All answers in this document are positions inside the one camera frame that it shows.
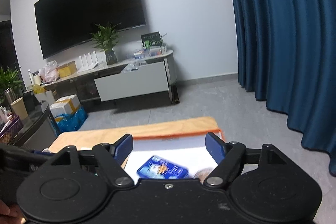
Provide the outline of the left hand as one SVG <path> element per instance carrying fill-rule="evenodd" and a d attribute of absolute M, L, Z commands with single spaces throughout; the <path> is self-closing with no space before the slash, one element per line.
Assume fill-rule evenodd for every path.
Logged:
<path fill-rule="evenodd" d="M 22 212 L 17 204 L 6 205 L 0 200 L 0 224 L 21 224 Z"/>

